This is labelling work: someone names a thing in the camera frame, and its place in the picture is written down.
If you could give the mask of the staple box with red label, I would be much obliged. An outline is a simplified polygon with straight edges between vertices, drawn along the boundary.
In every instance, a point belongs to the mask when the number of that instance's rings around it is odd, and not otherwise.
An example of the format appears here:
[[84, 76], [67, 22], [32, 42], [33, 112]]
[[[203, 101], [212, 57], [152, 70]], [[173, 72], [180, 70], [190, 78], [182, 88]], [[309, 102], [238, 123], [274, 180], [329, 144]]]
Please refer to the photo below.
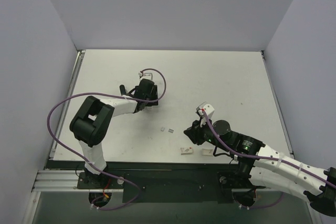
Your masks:
[[181, 155], [191, 155], [194, 153], [193, 148], [190, 147], [181, 147], [180, 148]]

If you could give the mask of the small metal stapler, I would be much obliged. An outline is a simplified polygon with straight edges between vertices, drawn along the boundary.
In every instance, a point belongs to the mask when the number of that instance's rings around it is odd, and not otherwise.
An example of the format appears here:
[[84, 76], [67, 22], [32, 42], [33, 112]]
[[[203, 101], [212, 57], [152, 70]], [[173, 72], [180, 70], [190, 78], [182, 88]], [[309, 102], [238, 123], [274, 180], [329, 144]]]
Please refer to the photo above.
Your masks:
[[119, 86], [119, 89], [122, 96], [128, 95], [128, 92], [123, 84]]

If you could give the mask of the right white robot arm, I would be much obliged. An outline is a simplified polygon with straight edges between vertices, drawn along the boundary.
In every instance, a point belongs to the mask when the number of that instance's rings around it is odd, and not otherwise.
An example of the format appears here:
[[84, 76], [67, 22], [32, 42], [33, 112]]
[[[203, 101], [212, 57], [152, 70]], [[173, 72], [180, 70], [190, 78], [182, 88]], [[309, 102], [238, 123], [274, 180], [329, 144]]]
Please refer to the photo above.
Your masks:
[[335, 168], [317, 168], [276, 151], [260, 140], [234, 132], [227, 121], [201, 125], [196, 120], [183, 132], [193, 144], [207, 142], [238, 161], [235, 182], [291, 194], [315, 211], [335, 217]]

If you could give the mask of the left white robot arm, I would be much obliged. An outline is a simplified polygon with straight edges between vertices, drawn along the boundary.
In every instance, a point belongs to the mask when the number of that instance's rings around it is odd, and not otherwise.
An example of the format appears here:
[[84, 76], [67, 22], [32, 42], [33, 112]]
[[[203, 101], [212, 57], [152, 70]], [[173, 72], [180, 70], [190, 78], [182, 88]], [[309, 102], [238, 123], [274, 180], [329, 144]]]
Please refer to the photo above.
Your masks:
[[107, 163], [103, 156], [102, 141], [107, 134], [111, 119], [123, 114], [142, 111], [147, 106], [156, 106], [158, 86], [150, 79], [141, 78], [129, 92], [120, 85], [122, 98], [98, 99], [88, 96], [72, 119], [69, 129], [79, 141], [85, 161], [85, 179], [96, 188], [108, 182]]

